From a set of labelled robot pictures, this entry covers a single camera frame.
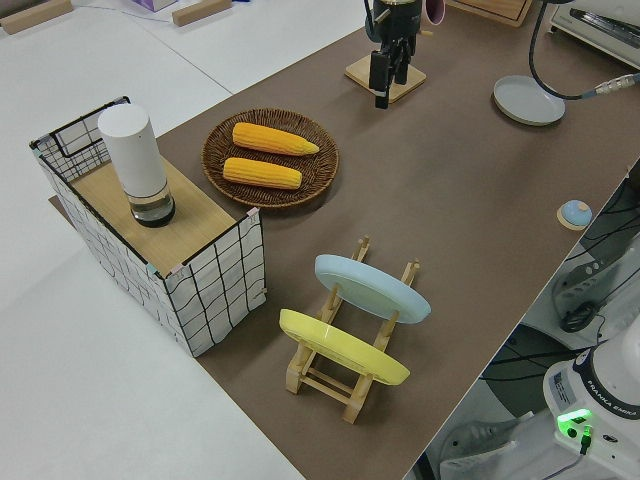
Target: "white table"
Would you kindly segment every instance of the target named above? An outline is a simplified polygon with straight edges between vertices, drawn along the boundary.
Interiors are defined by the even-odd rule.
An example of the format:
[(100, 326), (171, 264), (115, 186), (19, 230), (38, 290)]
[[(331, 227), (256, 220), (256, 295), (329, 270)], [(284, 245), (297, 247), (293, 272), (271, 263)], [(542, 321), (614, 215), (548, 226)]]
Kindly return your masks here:
[(166, 20), (170, 8), (73, 3), (0, 31), (2, 476), (300, 478), (91, 257), (49, 204), (28, 143), (121, 95), (160, 135), (359, 28), (361, 2), (234, 3), (181, 29), (133, 16)]

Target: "brown table mat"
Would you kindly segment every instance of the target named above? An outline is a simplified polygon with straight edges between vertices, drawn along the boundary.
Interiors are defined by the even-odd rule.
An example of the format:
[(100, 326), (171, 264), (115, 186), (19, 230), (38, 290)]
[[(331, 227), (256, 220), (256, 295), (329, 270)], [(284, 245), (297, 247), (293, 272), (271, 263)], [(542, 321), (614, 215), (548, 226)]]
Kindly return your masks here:
[[(401, 478), (578, 241), (558, 223), (558, 207), (577, 198), (597, 212), (638, 158), (638, 88), (568, 104), (564, 119), (543, 128), (498, 111), (494, 83), (528, 73), (534, 11), (514, 29), (449, 9), (434, 37), (418, 39), (412, 64), (425, 84), (387, 111), (344, 75), (375, 48), (358, 31), (159, 139), (163, 155), (234, 216), (246, 208), (217, 192), (200, 165), (204, 140), (227, 117), (297, 111), (340, 149), (322, 203), (264, 216), (267, 303), (199, 358), (307, 478)], [(543, 34), (536, 58), (543, 78), (573, 93), (628, 73), (565, 35)], [(315, 256), (349, 255), (363, 234), (372, 240), (368, 263), (387, 273), (422, 261), (414, 287), (433, 313), (398, 325), (388, 352), (411, 376), (374, 385), (349, 425), (333, 399), (285, 391), (296, 345), (278, 312), (315, 314), (326, 294)], [(348, 305), (335, 324), (370, 340), (378, 327)]]

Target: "blue plate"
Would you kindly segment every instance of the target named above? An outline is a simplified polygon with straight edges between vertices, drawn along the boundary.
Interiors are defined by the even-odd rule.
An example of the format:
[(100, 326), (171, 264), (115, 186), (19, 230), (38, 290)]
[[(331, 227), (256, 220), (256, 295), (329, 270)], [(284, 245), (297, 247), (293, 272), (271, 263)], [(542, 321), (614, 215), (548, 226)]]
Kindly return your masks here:
[(340, 298), (378, 317), (389, 319), (397, 311), (399, 323), (418, 323), (431, 313), (431, 306), (422, 295), (366, 263), (319, 255), (316, 277), (328, 290), (338, 285)]

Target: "plate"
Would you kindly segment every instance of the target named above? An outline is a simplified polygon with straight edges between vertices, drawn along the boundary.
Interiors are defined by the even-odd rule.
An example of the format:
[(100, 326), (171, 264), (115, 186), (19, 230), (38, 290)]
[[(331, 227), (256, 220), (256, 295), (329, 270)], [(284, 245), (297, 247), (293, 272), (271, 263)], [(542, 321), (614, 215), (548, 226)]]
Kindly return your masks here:
[(377, 382), (399, 385), (409, 376), (404, 365), (383, 351), (308, 315), (283, 309), (280, 328), (296, 342)]
[(502, 113), (526, 125), (548, 125), (560, 120), (565, 111), (561, 98), (545, 92), (533, 78), (524, 75), (498, 80), (493, 98)]
[[(233, 126), (238, 122), (255, 123), (300, 135), (318, 145), (314, 155), (296, 157), (259, 152), (233, 143)], [(229, 157), (275, 163), (302, 172), (297, 190), (242, 185), (222, 177), (224, 162)], [(338, 148), (331, 136), (316, 122), (288, 110), (259, 108), (227, 118), (207, 137), (202, 149), (202, 166), (209, 181), (223, 194), (245, 205), (260, 208), (286, 208), (302, 205), (318, 197), (333, 181), (338, 171)]]
[(316, 277), (327, 290), (338, 285), (338, 296), (378, 317), (398, 323), (419, 323), (431, 313), (429, 303), (409, 285), (377, 268), (337, 255), (319, 255)]

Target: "black wire grid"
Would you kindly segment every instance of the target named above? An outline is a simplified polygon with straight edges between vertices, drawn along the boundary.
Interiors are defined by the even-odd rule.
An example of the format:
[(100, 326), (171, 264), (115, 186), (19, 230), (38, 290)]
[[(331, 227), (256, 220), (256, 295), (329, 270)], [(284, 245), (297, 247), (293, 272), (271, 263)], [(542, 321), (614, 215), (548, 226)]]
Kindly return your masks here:
[(121, 97), (31, 142), (70, 221), (93, 256), (194, 357), (226, 337), (264, 303), (260, 212), (247, 213), (182, 266), (163, 277), (73, 188), (71, 182), (110, 161), (97, 121)]

